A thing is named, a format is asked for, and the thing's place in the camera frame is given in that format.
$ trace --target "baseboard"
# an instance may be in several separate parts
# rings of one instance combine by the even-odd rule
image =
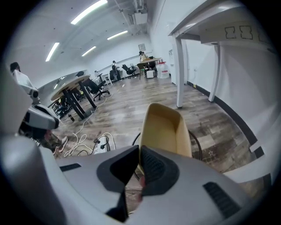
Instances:
[[[188,82],[189,86],[193,87],[193,83]],[[210,92],[206,89],[196,85],[196,89],[203,93],[206,96],[210,96]],[[245,123],[245,121],[231,108],[228,104],[226,104],[223,100],[215,96],[214,102],[218,104],[234,121],[235,123],[240,127],[243,134],[246,136],[247,140],[249,141],[250,145],[253,145],[257,142],[257,138],[255,137],[254,133],[251,131],[251,129],[248,127],[248,125]],[[254,151],[257,159],[264,155],[264,151],[262,147],[257,148]]]
[[[193,87],[193,83],[187,82],[187,84],[188,84],[189,86]],[[200,87],[200,86],[198,86],[198,85],[196,85],[196,89],[197,89],[198,91],[200,91],[202,94],[204,94],[204,95],[206,95],[206,96],[208,96],[208,97],[210,96],[210,92],[207,91],[206,89],[204,89],[204,88],[202,88],[202,87]]]

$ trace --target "cable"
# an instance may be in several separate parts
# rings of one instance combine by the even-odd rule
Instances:
[[[91,150],[92,153],[93,153],[94,149],[90,149],[87,145],[82,144],[82,142],[86,140],[87,135],[86,135],[86,134],[83,134],[83,135],[81,136],[80,140],[78,141],[77,134],[84,128],[84,124],[87,122],[88,119],[90,119],[90,118],[92,117],[93,113],[97,110],[97,108],[100,107],[101,105],[103,105],[103,104],[106,102],[106,100],[107,100],[108,98],[105,98],[105,101],[104,101],[103,103],[101,103],[100,105],[98,105],[98,106],[95,108],[94,111],[91,111],[92,114],[89,116],[89,118],[87,118],[87,119],[84,121],[84,123],[83,123],[81,129],[80,129],[76,134],[73,133],[73,135],[75,135],[76,138],[77,138],[76,144],[75,144],[69,151],[66,151],[66,152],[65,152],[64,157],[66,157],[66,156],[71,156],[71,155],[73,154],[74,150],[75,150],[76,148],[78,148],[79,146],[81,146],[81,145],[84,145],[86,148],[88,148],[89,150]]]
[[[86,150],[82,150],[81,152],[84,152],[84,151],[87,153],[87,155],[89,154]],[[77,154],[77,156],[78,156],[81,152],[79,152],[79,153]]]
[[[134,144],[135,144],[135,142],[136,142],[137,138],[140,136],[140,134],[141,134],[141,133],[139,133],[139,134],[135,137],[135,139],[134,139],[134,141],[133,141],[132,145],[134,145]]]
[[[87,152],[87,155],[92,155],[93,152],[95,152],[94,149],[95,149],[95,147],[96,147],[96,144],[98,143],[98,140],[99,140],[100,138],[102,138],[102,137],[106,137],[107,141],[106,141],[105,145],[108,144],[108,142],[109,142],[109,137],[108,137],[108,136],[104,136],[104,135],[103,135],[103,136],[100,136],[99,138],[95,139],[95,141],[97,140],[97,142],[95,142],[95,145],[94,145],[93,149],[90,149],[90,150],[92,151],[90,154],[88,154],[88,152],[87,152],[86,150],[82,150],[82,151],[80,151],[80,152],[77,154],[77,156],[78,156],[81,152],[83,152],[83,151]]]
[[[112,141],[113,141],[113,144],[114,144],[114,150],[116,150],[116,146],[115,146],[115,142],[114,142],[114,138],[113,138],[112,134],[108,133],[108,132],[105,132],[105,133],[102,134],[102,136],[105,135],[105,134],[109,134],[112,137]]]
[[[196,136],[195,136],[190,130],[189,130],[188,132],[189,132],[189,134],[195,139],[195,141],[196,141],[196,143],[197,143],[197,145],[198,145],[198,148],[199,148],[199,160],[202,161],[202,149],[201,149],[201,145],[200,145],[198,139],[196,138]]]

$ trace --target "ceiling light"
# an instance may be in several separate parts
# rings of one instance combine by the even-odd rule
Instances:
[[[109,37],[107,40],[110,40],[110,39],[112,39],[112,38],[115,38],[115,37],[117,37],[117,36],[119,36],[119,35],[121,35],[121,34],[127,33],[127,32],[128,32],[128,31],[125,30],[125,31],[123,31],[123,32],[121,32],[121,33],[117,33],[117,34],[115,34],[115,35]]]
[[[72,24],[78,23],[83,17],[87,16],[91,11],[99,8],[100,6],[104,5],[107,3],[107,0],[100,0],[96,2],[95,4],[91,5],[89,8],[85,9],[82,13],[80,13],[74,20],[72,20]]]
[[[54,44],[54,46],[52,47],[51,51],[48,54],[48,57],[46,59],[46,62],[50,60],[50,58],[52,57],[52,54],[54,53],[54,51],[56,50],[57,46],[58,46],[59,42],[56,42]]]
[[[90,48],[90,49],[89,49],[88,51],[86,51],[82,56],[85,56],[86,54],[88,54],[90,51],[92,51],[92,50],[95,49],[95,48],[96,48],[96,46]]]

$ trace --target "white cable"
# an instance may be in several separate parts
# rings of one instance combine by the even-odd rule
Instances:
[[[108,133],[108,132],[105,132],[105,133],[102,134],[102,136],[104,136],[105,134],[109,134],[112,137],[112,141],[113,141],[113,144],[114,144],[114,150],[116,150],[116,146],[115,146],[115,142],[114,142],[114,138],[113,138],[112,134]]]
[[[106,102],[106,100],[107,100],[108,98],[105,98],[105,101],[104,101],[103,103],[101,103],[100,105],[98,105],[94,111],[91,111],[92,114],[91,114],[91,116],[89,116],[88,119],[90,119],[90,118],[92,117],[93,113],[97,110],[97,108],[100,107],[101,105],[103,105],[103,104]],[[83,134],[83,135],[80,137],[80,140],[79,140],[79,141],[78,141],[78,137],[77,137],[77,134],[83,129],[84,124],[87,122],[88,119],[86,119],[86,120],[84,121],[84,123],[83,123],[81,129],[80,129],[76,134],[73,133],[73,135],[75,135],[76,138],[77,138],[76,144],[75,144],[70,150],[68,150],[68,151],[65,152],[64,157],[66,157],[66,156],[71,156],[71,155],[73,154],[74,150],[75,150],[76,148],[78,148],[79,146],[81,146],[81,145],[87,147],[87,148],[88,148],[89,150],[91,150],[91,151],[94,151],[93,149],[90,149],[87,145],[82,144],[82,142],[85,141],[86,138],[87,138],[87,135],[86,135],[86,134]],[[115,143],[114,143],[114,138],[113,138],[112,135],[111,135],[111,137],[112,137],[112,140],[113,140],[114,149],[116,149],[116,146],[115,146]]]

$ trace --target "power strip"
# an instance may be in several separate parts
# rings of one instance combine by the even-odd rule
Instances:
[[[107,152],[107,151],[110,151],[110,146],[109,146],[109,144],[107,143],[106,144],[106,141],[107,141],[108,139],[106,138],[106,137],[101,137],[100,139],[99,139],[99,141],[100,141],[100,143],[99,144],[97,144],[97,147],[96,147],[96,152],[95,152],[95,154],[99,154],[99,153],[104,153],[104,152]]]

